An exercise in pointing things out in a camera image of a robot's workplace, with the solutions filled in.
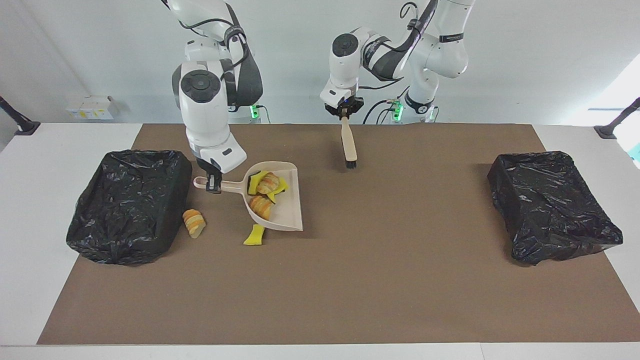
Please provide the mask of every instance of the brown table mat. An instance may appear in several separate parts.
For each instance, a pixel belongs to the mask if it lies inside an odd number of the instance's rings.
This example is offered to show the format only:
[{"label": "brown table mat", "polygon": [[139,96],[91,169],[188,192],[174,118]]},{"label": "brown table mat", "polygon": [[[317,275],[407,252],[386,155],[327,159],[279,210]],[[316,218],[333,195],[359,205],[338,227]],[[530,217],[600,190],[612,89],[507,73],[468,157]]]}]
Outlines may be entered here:
[{"label": "brown table mat", "polygon": [[[486,174],[498,154],[544,151],[531,126],[352,128],[359,160],[347,171],[338,125],[232,126],[248,159],[225,179],[295,163],[305,231],[243,246],[242,198],[193,189],[188,206],[208,221],[199,239],[182,228],[139,267],[79,258],[38,343],[640,341],[604,254],[511,260]],[[182,125],[144,125],[133,148],[194,159]]]}]

